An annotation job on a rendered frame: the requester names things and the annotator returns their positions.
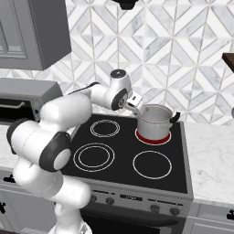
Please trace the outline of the grey drawer front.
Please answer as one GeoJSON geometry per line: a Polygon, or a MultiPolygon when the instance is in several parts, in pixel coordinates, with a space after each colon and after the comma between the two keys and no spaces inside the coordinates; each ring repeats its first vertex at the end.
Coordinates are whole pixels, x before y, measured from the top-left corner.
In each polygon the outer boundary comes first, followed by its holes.
{"type": "Polygon", "coordinates": [[[234,220],[227,219],[227,214],[233,209],[234,205],[224,203],[201,203],[193,202],[188,212],[188,218],[202,218],[212,221],[220,221],[234,224],[234,220]]]}

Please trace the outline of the grey base cupboard door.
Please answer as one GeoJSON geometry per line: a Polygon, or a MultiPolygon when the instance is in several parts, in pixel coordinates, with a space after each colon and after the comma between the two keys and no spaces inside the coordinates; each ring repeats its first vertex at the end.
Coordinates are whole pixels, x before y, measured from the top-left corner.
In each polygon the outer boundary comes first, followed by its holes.
{"type": "Polygon", "coordinates": [[[234,224],[189,217],[182,234],[234,234],[234,224]]]}
{"type": "Polygon", "coordinates": [[[48,234],[56,224],[54,205],[42,198],[15,191],[0,190],[5,215],[12,230],[19,234],[48,234]]]}

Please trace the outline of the grey microwave oven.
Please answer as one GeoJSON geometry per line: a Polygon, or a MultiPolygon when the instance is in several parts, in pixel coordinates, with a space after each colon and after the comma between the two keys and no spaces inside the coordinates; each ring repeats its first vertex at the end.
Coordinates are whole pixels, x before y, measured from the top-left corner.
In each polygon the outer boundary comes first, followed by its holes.
{"type": "Polygon", "coordinates": [[[17,110],[0,108],[0,124],[9,125],[21,118],[38,122],[42,106],[61,96],[56,81],[1,78],[0,103],[17,105],[23,101],[26,105],[17,110]]]}

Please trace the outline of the dark brown wall shelf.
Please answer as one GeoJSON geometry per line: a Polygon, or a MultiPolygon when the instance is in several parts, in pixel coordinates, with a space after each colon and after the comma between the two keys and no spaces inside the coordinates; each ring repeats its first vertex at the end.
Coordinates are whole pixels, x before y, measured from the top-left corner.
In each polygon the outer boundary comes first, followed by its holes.
{"type": "Polygon", "coordinates": [[[234,73],[234,53],[223,53],[222,59],[234,73]]]}

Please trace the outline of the grey wall cupboard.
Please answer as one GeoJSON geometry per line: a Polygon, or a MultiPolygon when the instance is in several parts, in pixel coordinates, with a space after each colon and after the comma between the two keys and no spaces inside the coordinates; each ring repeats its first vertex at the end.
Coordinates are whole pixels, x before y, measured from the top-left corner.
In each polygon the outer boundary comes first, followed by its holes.
{"type": "Polygon", "coordinates": [[[31,0],[38,49],[47,69],[71,52],[65,0],[31,0]]]}

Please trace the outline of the black oven door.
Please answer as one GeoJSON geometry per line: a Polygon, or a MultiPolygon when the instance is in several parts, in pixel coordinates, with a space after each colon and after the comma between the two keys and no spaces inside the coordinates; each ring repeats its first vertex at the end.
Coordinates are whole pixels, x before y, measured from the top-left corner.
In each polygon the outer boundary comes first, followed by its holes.
{"type": "Polygon", "coordinates": [[[166,227],[136,224],[124,219],[83,215],[92,234],[182,234],[184,223],[166,227]]]}

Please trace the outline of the black hob stove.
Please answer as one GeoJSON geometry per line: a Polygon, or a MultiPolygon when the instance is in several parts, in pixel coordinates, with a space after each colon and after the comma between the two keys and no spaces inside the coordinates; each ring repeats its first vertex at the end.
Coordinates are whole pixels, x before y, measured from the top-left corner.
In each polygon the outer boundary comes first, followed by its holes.
{"type": "Polygon", "coordinates": [[[130,117],[93,114],[71,141],[72,157],[62,173],[90,185],[97,197],[84,209],[147,212],[186,223],[193,190],[186,149],[185,127],[177,122],[160,144],[146,144],[136,135],[130,117]],[[114,204],[106,204],[112,197],[114,204]],[[150,206],[160,207],[158,213],[150,206]],[[170,213],[180,210],[178,216],[170,213]]]}

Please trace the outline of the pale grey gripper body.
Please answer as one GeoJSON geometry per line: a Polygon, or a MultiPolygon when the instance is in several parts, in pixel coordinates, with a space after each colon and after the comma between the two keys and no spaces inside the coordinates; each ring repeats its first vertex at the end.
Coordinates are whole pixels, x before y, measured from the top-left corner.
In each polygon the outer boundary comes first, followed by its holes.
{"type": "Polygon", "coordinates": [[[131,105],[131,103],[126,102],[124,105],[124,108],[130,112],[132,112],[134,115],[140,115],[140,111],[133,105],[131,105]]]}

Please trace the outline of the black extractor hood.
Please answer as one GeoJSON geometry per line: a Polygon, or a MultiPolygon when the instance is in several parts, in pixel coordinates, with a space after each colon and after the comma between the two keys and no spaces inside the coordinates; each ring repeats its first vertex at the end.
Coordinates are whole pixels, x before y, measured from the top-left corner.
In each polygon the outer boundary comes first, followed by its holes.
{"type": "Polygon", "coordinates": [[[143,0],[112,0],[113,2],[117,3],[121,10],[134,10],[136,7],[143,6],[143,0]]]}

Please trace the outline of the grey wall cupboard door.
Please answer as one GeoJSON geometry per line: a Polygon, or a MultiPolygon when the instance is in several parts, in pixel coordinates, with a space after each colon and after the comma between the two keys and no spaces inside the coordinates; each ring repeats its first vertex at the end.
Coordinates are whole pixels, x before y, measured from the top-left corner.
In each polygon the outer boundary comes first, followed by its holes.
{"type": "Polygon", "coordinates": [[[0,69],[43,69],[31,0],[0,0],[0,69]]]}

